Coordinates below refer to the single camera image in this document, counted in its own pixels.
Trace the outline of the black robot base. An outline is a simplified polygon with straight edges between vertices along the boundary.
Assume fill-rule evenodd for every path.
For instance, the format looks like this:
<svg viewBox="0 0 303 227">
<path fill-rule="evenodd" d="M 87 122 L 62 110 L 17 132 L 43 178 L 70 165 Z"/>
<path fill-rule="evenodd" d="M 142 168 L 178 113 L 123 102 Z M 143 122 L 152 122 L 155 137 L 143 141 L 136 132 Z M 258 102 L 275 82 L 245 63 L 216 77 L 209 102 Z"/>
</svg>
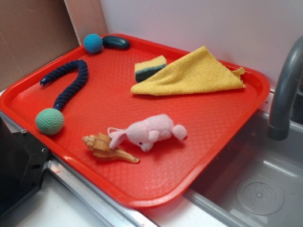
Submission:
<svg viewBox="0 0 303 227">
<path fill-rule="evenodd" d="M 12 133 L 0 121 L 0 218 L 41 189 L 49 153 L 30 132 Z"/>
</svg>

